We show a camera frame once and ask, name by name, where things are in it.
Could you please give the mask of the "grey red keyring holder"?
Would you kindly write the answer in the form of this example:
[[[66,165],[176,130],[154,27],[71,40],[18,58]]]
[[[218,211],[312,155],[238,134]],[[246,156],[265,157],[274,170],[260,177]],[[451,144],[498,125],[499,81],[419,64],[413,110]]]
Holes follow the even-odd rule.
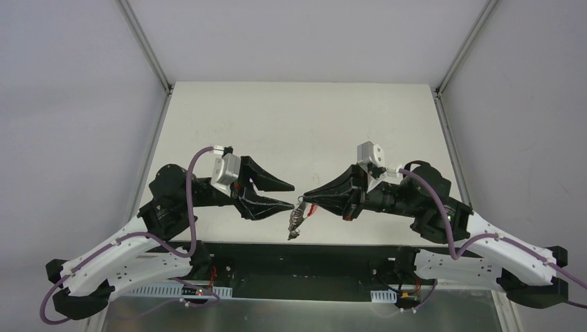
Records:
[[[317,205],[304,201],[302,196],[298,197],[298,202],[289,216],[289,226],[287,228],[289,233],[287,238],[288,241],[296,239],[300,235],[299,227],[306,219],[311,217],[317,209]]]

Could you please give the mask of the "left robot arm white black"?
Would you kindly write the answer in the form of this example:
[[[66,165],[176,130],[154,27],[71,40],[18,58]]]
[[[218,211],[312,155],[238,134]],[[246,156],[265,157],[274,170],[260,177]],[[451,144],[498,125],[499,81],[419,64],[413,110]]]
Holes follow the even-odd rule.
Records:
[[[195,208],[232,206],[248,221],[293,209],[269,194],[291,192],[294,186],[249,156],[226,153],[205,178],[195,176],[194,168],[195,161],[163,166],[149,185],[152,199],[119,231],[75,259],[47,263],[52,287],[39,308],[46,324],[48,304],[63,322],[82,320],[126,292],[162,279],[212,279],[213,259],[197,237]]]

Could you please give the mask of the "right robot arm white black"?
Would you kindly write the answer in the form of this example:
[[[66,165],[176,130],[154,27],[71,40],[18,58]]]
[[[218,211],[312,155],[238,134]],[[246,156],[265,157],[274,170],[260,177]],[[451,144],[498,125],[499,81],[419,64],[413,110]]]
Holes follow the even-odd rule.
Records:
[[[530,245],[492,225],[451,197],[451,182],[427,162],[400,168],[398,184],[380,181],[370,187],[382,173],[380,167],[351,165],[302,200],[346,221],[364,211],[411,218],[411,230],[435,247],[399,250],[392,271],[401,283],[444,279],[484,286],[529,308],[567,302],[568,283],[560,278],[568,263],[565,248]]]

